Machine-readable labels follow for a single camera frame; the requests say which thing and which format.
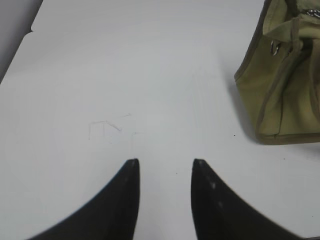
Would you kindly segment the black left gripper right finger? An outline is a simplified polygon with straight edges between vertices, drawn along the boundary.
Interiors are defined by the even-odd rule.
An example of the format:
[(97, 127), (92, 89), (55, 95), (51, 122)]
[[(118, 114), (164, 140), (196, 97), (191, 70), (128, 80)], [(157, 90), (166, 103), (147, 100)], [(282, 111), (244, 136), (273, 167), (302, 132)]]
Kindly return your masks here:
[(298, 240), (241, 199), (203, 159), (191, 175), (191, 210), (199, 240)]

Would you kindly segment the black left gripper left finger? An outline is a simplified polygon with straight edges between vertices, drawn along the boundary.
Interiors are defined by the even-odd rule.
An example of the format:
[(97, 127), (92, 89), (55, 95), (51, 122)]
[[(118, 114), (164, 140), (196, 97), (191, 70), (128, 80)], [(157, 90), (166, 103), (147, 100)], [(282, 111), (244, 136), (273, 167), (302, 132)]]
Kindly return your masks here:
[(89, 202), (35, 240), (131, 240), (140, 206), (140, 163), (129, 159)]

